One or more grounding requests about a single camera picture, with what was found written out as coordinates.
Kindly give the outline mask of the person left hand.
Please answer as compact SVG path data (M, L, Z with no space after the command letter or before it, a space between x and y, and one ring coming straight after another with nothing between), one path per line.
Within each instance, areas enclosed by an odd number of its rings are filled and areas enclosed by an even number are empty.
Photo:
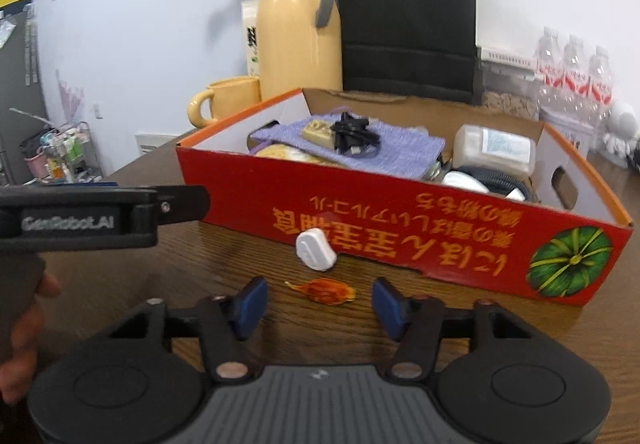
M54 299L61 294L61 284L44 273L38 283L32 303L14 323L11 334L12 356L1 364L1 396L8 405L15 405L28 393L37 370L37 339L44 328L44 313L40 299Z

